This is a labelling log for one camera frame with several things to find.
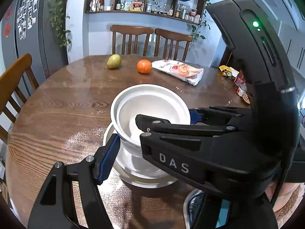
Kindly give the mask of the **patterned square plate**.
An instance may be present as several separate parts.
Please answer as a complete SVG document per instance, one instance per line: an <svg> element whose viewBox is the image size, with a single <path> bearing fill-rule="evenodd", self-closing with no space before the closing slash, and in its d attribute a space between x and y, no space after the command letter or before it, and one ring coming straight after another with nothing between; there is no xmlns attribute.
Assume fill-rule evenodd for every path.
<svg viewBox="0 0 305 229"><path fill-rule="evenodd" d="M186 229L190 229L195 223L196 217L200 212L200 206L202 205L202 200L205 192L194 189L191 191L183 204L183 215Z"/></svg>

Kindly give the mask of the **small white deep bowl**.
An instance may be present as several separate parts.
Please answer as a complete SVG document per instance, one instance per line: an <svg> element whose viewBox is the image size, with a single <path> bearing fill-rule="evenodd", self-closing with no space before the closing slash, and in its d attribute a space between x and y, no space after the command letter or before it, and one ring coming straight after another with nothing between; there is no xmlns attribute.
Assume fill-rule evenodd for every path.
<svg viewBox="0 0 305 229"><path fill-rule="evenodd" d="M140 149L140 134L136 116L166 119L173 124L189 125L190 113L185 102L171 90L153 84L140 84L120 92L111 105L111 121L120 136L131 147Z"/></svg>

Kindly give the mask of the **large beige bowl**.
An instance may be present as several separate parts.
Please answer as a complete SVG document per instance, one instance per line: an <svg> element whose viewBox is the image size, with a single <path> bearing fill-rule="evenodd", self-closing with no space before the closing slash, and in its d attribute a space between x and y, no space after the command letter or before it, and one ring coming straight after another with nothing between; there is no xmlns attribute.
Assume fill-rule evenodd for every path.
<svg viewBox="0 0 305 229"><path fill-rule="evenodd" d="M143 159L141 133L141 130L135 129L131 134L131 142L120 141L120 150L113 166L114 172L123 181L141 188L162 188L175 183L175 177Z"/></svg>

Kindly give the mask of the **medium white bowl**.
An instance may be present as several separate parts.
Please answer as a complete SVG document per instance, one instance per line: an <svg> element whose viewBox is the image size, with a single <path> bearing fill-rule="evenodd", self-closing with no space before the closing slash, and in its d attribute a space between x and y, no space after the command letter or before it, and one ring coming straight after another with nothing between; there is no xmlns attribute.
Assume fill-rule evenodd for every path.
<svg viewBox="0 0 305 229"><path fill-rule="evenodd" d="M167 177L168 174L153 164L149 163L142 156L140 146L140 134L133 133L130 141L120 140L120 150L116 161L129 174L143 179L159 179Z"/></svg>

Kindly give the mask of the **dark sauce jar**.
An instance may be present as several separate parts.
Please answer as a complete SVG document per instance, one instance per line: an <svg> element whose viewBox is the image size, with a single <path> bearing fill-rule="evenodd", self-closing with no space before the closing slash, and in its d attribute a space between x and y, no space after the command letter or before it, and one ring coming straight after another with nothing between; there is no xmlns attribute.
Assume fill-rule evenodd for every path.
<svg viewBox="0 0 305 229"><path fill-rule="evenodd" d="M248 98L247 93L244 93L244 94L243 94L242 99L243 99L243 101L244 101L246 104L250 104L250 100L249 100L249 98Z"/></svg>

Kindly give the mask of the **red label jar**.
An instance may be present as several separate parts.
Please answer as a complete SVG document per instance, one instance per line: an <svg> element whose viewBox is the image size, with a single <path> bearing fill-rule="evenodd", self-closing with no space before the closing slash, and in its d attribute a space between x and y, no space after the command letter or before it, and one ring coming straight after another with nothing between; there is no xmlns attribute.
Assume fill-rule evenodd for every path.
<svg viewBox="0 0 305 229"><path fill-rule="evenodd" d="M236 90L236 93L239 97L243 97L247 91L247 86L245 84L240 84Z"/></svg>

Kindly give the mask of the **red sauce bottle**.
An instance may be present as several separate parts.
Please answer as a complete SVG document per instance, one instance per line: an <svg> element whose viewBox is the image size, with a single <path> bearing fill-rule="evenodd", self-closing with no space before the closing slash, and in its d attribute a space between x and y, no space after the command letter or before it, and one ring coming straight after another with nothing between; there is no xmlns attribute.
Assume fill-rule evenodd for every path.
<svg viewBox="0 0 305 229"><path fill-rule="evenodd" d="M243 75L242 70L237 74L235 80L234 80L234 84L233 87L235 90L237 90L239 88L239 86L244 85L246 83L245 81L245 77Z"/></svg>

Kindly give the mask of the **white snack bag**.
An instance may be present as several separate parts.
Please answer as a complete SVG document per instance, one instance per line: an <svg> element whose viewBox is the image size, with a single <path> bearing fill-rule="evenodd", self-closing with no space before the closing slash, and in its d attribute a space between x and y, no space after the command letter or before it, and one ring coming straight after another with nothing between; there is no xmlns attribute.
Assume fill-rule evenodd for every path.
<svg viewBox="0 0 305 229"><path fill-rule="evenodd" d="M195 68L176 60L156 60L152 62L152 67L192 86L196 86L204 74L203 68Z"/></svg>

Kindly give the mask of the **yellow snack packet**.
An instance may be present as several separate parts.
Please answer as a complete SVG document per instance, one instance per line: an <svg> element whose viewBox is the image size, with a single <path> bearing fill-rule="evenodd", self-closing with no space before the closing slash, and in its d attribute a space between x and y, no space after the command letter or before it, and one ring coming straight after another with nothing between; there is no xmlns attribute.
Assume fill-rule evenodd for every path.
<svg viewBox="0 0 305 229"><path fill-rule="evenodd" d="M238 76L239 72L232 67L221 65L219 66L219 70L224 77L229 78L230 80L235 80Z"/></svg>

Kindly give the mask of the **right wooden chair back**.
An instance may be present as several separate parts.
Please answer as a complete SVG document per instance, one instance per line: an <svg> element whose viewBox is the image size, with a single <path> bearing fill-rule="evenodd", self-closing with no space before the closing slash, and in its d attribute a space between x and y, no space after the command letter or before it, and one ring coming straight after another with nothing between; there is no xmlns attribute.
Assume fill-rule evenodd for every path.
<svg viewBox="0 0 305 229"><path fill-rule="evenodd" d="M156 35L154 57L159 56L161 38L164 38L165 42L162 54L163 59L177 60L179 44L181 42L185 42L186 45L184 48L182 61L186 60L189 46L193 40L190 35L168 31L161 28L156 28L154 32Z"/></svg>

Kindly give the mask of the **green pear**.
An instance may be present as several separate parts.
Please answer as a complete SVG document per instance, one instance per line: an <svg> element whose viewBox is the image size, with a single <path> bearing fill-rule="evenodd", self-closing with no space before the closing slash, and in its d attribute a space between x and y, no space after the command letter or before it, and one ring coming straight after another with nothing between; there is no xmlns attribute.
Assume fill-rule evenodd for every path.
<svg viewBox="0 0 305 229"><path fill-rule="evenodd" d="M107 68L117 69L120 66L121 66L121 56L118 54L111 55L107 61Z"/></svg>

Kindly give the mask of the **left wooden chair back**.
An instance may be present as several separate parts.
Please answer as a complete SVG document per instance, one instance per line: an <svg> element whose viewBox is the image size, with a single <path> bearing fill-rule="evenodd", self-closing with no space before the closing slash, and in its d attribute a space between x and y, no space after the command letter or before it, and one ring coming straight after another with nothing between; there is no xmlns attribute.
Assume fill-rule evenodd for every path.
<svg viewBox="0 0 305 229"><path fill-rule="evenodd" d="M116 34L122 35L121 55L137 54L139 36L145 35L142 56L147 56L149 37L153 33L151 27L111 25L112 32L112 54L116 54Z"/></svg>

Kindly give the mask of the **side wooden chair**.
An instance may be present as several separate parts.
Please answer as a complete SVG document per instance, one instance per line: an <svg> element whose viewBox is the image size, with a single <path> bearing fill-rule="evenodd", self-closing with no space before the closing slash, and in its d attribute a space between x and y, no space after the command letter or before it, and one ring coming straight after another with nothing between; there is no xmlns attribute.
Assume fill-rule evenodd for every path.
<svg viewBox="0 0 305 229"><path fill-rule="evenodd" d="M2 75L0 79L1 84L1 98L0 106L1 113L4 113L6 117L12 122L15 123L16 117L10 112L6 107L6 104L9 103L14 110L19 114L21 107L12 97L13 93L16 93L23 104L26 103L27 99L19 89L19 82L23 77L23 74L26 73L30 84L34 90L39 87L39 84L34 76L34 73L31 69L32 57L30 54L24 54L19 57Z"/></svg>

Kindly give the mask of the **grey refrigerator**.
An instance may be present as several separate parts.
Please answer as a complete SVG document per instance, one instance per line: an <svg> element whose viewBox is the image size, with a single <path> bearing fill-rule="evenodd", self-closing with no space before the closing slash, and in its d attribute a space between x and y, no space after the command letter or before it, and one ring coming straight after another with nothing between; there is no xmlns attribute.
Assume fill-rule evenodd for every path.
<svg viewBox="0 0 305 229"><path fill-rule="evenodd" d="M4 66L30 54L31 69L39 84L67 65L67 50L51 24L55 0L13 0L1 23Z"/></svg>

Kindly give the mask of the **hanging green vine plant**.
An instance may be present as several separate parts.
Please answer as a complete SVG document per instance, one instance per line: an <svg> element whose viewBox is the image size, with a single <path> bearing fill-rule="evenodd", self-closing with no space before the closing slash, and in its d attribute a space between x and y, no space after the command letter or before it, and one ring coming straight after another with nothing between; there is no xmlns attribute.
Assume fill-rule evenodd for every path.
<svg viewBox="0 0 305 229"><path fill-rule="evenodd" d="M66 29L66 19L70 19L66 15L67 0L50 0L49 22L53 30L55 30L56 41L60 47L71 45L72 41L67 38L71 32Z"/></svg>

